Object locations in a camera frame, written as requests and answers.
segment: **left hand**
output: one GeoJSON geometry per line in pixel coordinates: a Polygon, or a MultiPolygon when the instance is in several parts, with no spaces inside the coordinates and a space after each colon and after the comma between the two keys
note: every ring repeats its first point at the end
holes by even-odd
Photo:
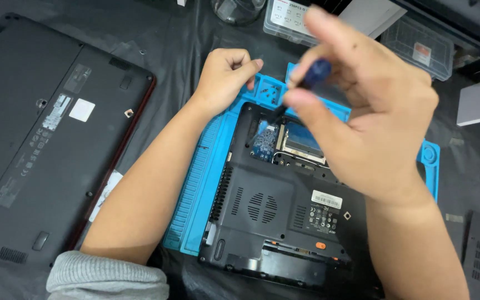
{"type": "Polygon", "coordinates": [[[205,61],[189,103],[212,118],[233,103],[244,84],[250,90],[254,88],[255,74],[262,67],[263,60],[251,60],[245,49],[215,49],[205,61]]]}

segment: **gray sleeve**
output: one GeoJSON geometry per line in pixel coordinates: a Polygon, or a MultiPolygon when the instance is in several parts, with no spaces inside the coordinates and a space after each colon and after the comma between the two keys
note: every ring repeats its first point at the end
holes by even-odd
{"type": "Polygon", "coordinates": [[[160,269],[79,251],[57,257],[46,287],[49,300],[166,300],[169,293],[160,269]]]}

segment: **white label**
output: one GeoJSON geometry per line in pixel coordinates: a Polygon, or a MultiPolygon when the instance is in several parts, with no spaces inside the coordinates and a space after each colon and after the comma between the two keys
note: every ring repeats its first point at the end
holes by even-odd
{"type": "Polygon", "coordinates": [[[342,208],[342,198],[325,194],[317,190],[312,191],[312,198],[310,198],[310,200],[336,209],[342,208]]]}
{"type": "Polygon", "coordinates": [[[308,7],[296,2],[274,0],[270,21],[293,31],[312,36],[303,23],[303,15],[307,12],[307,9],[308,7]]]}
{"type": "Polygon", "coordinates": [[[57,102],[55,102],[55,105],[53,106],[53,110],[49,116],[45,118],[42,126],[51,131],[55,131],[60,123],[60,120],[63,118],[63,114],[66,111],[66,107],[68,107],[70,101],[70,97],[66,96],[65,94],[60,94],[59,99],[57,99],[57,102]]]}
{"type": "Polygon", "coordinates": [[[415,43],[412,58],[428,67],[431,63],[431,49],[420,43],[415,43]]]}
{"type": "Polygon", "coordinates": [[[118,184],[118,182],[122,179],[122,177],[123,175],[120,174],[118,171],[116,170],[112,171],[112,174],[110,174],[110,177],[107,181],[107,185],[103,189],[101,196],[99,196],[96,207],[94,207],[94,210],[92,211],[92,214],[90,215],[90,218],[88,219],[88,221],[94,222],[94,220],[96,219],[96,216],[99,213],[99,210],[101,209],[101,206],[103,205],[103,202],[110,195],[110,192],[112,192],[112,190],[118,184]]]}
{"type": "Polygon", "coordinates": [[[83,99],[77,100],[70,112],[70,117],[86,122],[96,105],[83,99]]]}

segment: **right hand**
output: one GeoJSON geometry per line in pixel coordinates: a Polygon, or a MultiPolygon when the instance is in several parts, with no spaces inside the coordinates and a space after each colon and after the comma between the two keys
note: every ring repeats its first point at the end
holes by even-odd
{"type": "Polygon", "coordinates": [[[438,104],[431,77],[318,7],[309,8],[304,22],[320,45],[290,75],[285,104],[310,129],[340,181],[379,202],[416,204],[405,199],[424,187],[416,156],[438,104]],[[318,58],[332,63],[328,80],[346,92],[347,123],[310,91],[295,88],[318,58]]]}

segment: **black plastic sheet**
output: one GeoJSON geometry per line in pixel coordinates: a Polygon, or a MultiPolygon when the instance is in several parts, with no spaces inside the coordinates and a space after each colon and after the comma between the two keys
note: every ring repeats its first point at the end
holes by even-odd
{"type": "MultiPolygon", "coordinates": [[[[6,12],[47,24],[156,74],[155,92],[116,168],[122,174],[190,98],[210,51],[246,48],[252,58],[264,60],[261,73],[283,81],[287,63],[296,63],[307,50],[264,33],[264,11],[255,23],[232,27],[214,15],[207,0],[188,0],[186,7],[173,0],[0,0],[0,16],[6,12]]],[[[440,104],[426,137],[442,148],[438,205],[444,217],[480,211],[480,124],[456,126],[460,89],[468,85],[471,82],[457,74],[434,84],[440,104]]],[[[335,97],[331,99],[346,103],[341,95],[335,97]]],[[[455,220],[446,226],[461,255],[465,224],[448,219],[455,220]]],[[[203,267],[196,257],[177,251],[160,248],[151,261],[168,275],[172,299],[316,298],[203,267]]],[[[43,299],[46,278],[46,273],[0,262],[0,299],[43,299]]]]}

